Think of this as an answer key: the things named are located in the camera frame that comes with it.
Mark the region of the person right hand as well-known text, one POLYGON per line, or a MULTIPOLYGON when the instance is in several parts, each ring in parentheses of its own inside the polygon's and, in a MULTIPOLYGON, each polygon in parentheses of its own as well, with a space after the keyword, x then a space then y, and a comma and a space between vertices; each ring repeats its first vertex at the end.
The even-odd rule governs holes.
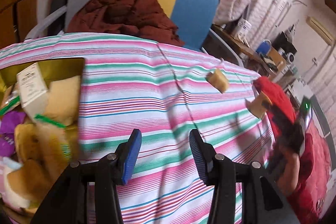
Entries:
POLYGON ((290 196, 297 187, 299 176, 299 155, 291 149, 280 146, 281 153, 284 155, 286 165, 284 172, 276 181, 278 188, 286 197, 290 196))

